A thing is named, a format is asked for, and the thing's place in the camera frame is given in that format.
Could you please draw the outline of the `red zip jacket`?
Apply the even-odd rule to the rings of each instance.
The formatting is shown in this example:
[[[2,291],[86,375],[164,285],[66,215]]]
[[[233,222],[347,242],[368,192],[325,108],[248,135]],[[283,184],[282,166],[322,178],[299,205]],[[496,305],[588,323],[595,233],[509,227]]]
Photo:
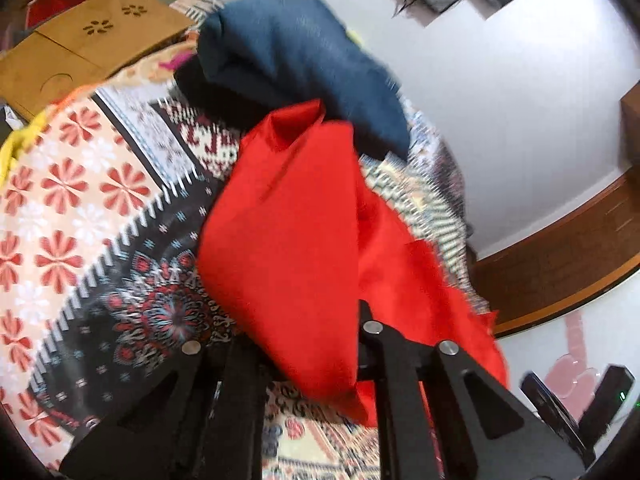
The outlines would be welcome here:
[[[498,382],[489,331],[433,247],[368,188],[348,122],[318,100],[275,110],[242,139],[201,230],[209,296],[310,400],[372,426],[374,391],[357,382],[360,304],[407,339],[450,339]]]

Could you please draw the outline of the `brown wooden wardrobe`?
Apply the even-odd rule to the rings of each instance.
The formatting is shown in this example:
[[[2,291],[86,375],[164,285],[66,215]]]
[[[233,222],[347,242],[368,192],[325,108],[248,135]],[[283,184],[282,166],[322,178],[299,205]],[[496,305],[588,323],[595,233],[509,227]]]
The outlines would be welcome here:
[[[582,206],[472,266],[495,334],[526,330],[604,294],[639,269],[639,87],[621,99],[630,167]]]

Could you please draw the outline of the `patchwork patterned bedspread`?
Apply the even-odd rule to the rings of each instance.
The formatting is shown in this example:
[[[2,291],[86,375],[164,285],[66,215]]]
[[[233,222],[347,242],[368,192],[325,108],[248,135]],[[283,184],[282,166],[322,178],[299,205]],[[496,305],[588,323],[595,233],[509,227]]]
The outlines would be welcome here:
[[[250,131],[207,125],[195,139],[195,123],[186,103],[107,84],[54,112],[2,184],[1,405],[50,468],[186,344],[223,359],[242,333],[197,264]],[[440,264],[437,223],[397,188],[416,170],[357,158],[368,188]],[[462,292],[465,266],[442,270]],[[378,478],[374,425],[291,381],[268,387],[265,416],[265,478]]]

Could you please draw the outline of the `folded black garment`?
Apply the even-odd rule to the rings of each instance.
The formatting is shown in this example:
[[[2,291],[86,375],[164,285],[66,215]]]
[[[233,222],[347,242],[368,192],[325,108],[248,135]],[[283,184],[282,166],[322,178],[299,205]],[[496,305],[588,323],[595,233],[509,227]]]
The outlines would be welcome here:
[[[196,55],[175,70],[174,79],[192,106],[200,108],[213,122],[223,122],[228,128],[250,131],[274,111],[274,107],[208,82]]]

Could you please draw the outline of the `yellow fleece blanket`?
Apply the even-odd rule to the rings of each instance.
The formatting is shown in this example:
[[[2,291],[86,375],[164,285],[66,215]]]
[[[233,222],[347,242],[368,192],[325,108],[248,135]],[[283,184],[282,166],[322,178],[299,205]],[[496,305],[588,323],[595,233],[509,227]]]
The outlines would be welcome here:
[[[12,131],[1,145],[1,183],[6,182],[10,171],[20,157],[32,148],[49,127],[53,106],[47,106],[20,130]]]

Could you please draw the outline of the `folded blue jeans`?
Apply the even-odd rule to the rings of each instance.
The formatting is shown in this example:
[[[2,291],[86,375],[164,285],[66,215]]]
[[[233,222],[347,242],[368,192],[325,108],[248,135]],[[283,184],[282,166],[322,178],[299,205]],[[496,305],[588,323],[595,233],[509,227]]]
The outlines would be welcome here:
[[[359,151],[409,155],[399,86],[323,0],[232,0],[204,21],[198,62],[219,84],[273,110],[320,100],[350,122]]]

